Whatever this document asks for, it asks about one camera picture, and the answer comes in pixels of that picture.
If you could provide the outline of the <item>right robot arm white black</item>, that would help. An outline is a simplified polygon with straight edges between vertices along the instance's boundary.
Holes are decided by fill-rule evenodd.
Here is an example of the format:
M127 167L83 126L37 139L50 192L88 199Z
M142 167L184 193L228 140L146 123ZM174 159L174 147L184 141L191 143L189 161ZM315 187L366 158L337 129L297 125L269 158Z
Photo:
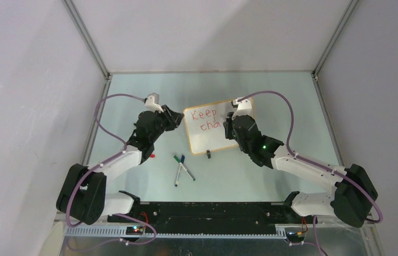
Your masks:
M225 137L236 141L256 165L293 174L324 189L322 193L290 193L282 209L286 221L296 223L302 217L326 215L356 228L368 221L378 193L363 167L305 160L294 151L288 151L282 141L263 135L249 115L234 116L229 112L223 126Z

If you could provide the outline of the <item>whiteboard with orange frame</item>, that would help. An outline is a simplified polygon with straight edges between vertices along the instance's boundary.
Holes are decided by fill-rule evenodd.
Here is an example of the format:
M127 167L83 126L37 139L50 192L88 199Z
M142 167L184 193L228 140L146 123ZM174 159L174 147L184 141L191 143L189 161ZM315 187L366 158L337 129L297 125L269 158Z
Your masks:
M225 137L223 122L229 112L236 111L231 100L189 107L183 110L186 135L192 154L205 154L236 147L235 140Z

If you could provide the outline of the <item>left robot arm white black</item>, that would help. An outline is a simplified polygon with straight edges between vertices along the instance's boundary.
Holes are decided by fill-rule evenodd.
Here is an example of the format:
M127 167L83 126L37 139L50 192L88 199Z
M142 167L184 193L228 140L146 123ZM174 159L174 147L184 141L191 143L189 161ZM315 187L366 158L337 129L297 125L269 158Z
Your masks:
M74 164L70 167L55 207L78 221L91 225L105 215L121 214L128 222L140 218L137 196L120 191L110 194L107 183L150 158L156 140L167 131L178 128L184 118L166 105L157 111L144 111L138 116L127 147L94 167Z

